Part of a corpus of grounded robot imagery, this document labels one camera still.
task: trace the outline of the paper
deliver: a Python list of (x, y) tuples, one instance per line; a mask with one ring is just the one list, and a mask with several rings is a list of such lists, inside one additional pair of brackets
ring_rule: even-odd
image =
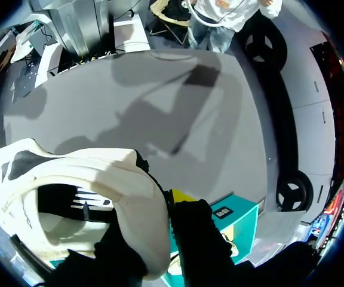
[(256, 237), (271, 242), (289, 242), (305, 211), (263, 212), (257, 222)]

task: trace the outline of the car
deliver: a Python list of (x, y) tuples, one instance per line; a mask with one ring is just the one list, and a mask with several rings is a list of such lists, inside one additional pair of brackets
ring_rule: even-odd
[(304, 210), (302, 221), (310, 224), (344, 179), (344, 69), (327, 35), (310, 27), (316, 26), (312, 16), (301, 10), (299, 20), (292, 10), (282, 6), (272, 20), (256, 13), (236, 37), (274, 125), (277, 205), (283, 212)]

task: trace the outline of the teal box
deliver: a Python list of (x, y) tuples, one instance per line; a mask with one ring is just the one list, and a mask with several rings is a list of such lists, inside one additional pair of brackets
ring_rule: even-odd
[[(216, 227), (238, 249), (238, 255), (232, 257), (234, 264), (237, 264), (249, 255), (253, 247), (258, 219), (258, 205), (231, 194), (213, 204), (211, 208)], [(170, 230), (171, 257), (173, 257), (178, 253), (178, 250), (172, 228)], [(171, 275), (167, 272), (162, 279), (170, 287), (184, 286), (182, 275)]]

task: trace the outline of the black sticker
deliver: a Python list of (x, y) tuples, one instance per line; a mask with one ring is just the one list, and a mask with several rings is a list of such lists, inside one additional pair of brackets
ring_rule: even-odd
[(232, 213), (233, 213), (233, 210), (229, 209), (226, 206), (223, 206), (223, 207), (221, 207), (218, 210), (215, 210), (213, 212), (213, 214), (216, 215), (220, 219), (224, 219), (224, 218), (226, 218), (228, 215), (230, 215)]

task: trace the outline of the car tire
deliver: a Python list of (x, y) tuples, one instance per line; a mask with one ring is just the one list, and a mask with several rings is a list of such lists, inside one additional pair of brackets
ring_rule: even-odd
[(308, 211), (313, 196), (309, 178), (302, 172), (294, 172), (279, 181), (276, 202), (282, 212)]
[(256, 13), (237, 35), (250, 62), (256, 68), (281, 71), (287, 60), (287, 45), (280, 30), (266, 17)]

